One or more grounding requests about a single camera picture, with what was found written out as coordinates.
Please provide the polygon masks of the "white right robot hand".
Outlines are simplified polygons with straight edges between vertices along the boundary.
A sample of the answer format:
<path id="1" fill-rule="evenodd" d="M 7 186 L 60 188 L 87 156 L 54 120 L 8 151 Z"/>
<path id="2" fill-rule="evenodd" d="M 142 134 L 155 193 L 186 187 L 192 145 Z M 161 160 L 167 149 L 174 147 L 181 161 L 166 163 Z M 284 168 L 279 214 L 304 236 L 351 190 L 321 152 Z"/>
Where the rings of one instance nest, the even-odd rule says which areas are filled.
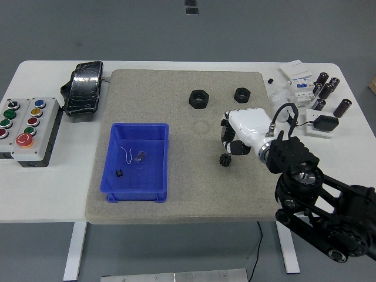
<path id="1" fill-rule="evenodd" d="M 276 138 L 272 120 L 262 108 L 225 112 L 220 126 L 221 142 L 229 155 L 247 155 L 254 150 L 266 162 L 271 142 Z"/>

